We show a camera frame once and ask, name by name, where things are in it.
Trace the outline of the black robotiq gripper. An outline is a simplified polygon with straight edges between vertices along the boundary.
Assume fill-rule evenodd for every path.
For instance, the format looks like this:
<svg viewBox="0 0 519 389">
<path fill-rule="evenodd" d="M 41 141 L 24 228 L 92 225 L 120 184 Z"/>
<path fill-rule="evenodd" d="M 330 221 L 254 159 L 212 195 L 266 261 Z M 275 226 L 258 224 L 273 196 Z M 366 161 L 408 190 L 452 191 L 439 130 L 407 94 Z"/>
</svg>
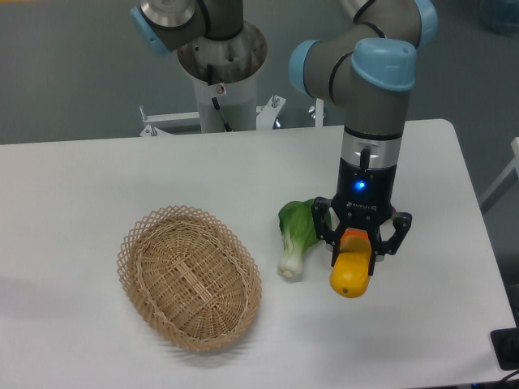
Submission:
<svg viewBox="0 0 519 389">
<path fill-rule="evenodd" d="M 394 255 L 409 232 L 413 217 L 408 212 L 392 212 L 392 189 L 397 167 L 361 170 L 341 159 L 337 192 L 331 199 L 316 197 L 311 205 L 315 235 L 332 249 L 331 266 L 340 253 L 340 239 L 347 228 L 368 233 L 371 244 L 369 276 L 374 274 L 378 257 Z M 339 225 L 332 228 L 331 211 L 334 210 Z M 383 241 L 380 226 L 392 221 L 393 235 Z"/>
</svg>

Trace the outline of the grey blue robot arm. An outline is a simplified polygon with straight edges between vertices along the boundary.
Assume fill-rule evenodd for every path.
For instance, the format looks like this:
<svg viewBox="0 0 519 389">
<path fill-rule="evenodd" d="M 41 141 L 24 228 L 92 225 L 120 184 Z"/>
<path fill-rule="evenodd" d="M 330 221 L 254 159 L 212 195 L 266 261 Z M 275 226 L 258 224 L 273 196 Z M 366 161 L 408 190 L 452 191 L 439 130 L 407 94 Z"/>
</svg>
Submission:
<svg viewBox="0 0 519 389">
<path fill-rule="evenodd" d="M 290 56 L 290 82 L 300 92 L 345 111 L 337 192 L 317 198 L 312 215 L 332 265 L 365 233 L 371 263 L 397 252 L 412 217 L 391 204 L 416 56 L 438 28 L 429 1 L 345 1 L 353 27 L 329 41 L 304 41 Z M 203 88 L 205 132 L 255 128 L 255 94 L 238 92 L 263 66 L 267 45 L 243 16 L 240 1 L 141 1 L 131 19 L 157 54 L 176 52 Z"/>
</svg>

